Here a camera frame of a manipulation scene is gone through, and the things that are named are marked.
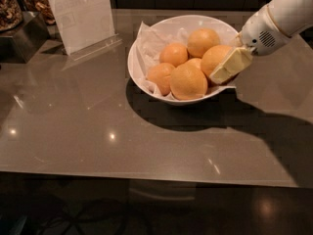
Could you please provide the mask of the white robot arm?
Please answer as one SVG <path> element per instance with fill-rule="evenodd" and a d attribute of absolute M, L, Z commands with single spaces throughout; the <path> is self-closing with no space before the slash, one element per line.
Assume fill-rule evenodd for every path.
<path fill-rule="evenodd" d="M 271 0 L 246 21 L 209 79 L 224 84 L 245 70 L 254 56 L 274 53 L 312 25 L 313 0 Z"/>

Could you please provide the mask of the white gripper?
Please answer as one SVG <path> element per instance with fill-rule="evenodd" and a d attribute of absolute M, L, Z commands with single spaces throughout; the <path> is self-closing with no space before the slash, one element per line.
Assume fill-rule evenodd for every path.
<path fill-rule="evenodd" d="M 210 74 L 215 84 L 224 84 L 245 70 L 252 63 L 252 55 L 265 56 L 276 52 L 290 42 L 278 28 L 267 5 L 253 14 L 242 31 L 231 41 L 233 48 Z"/>

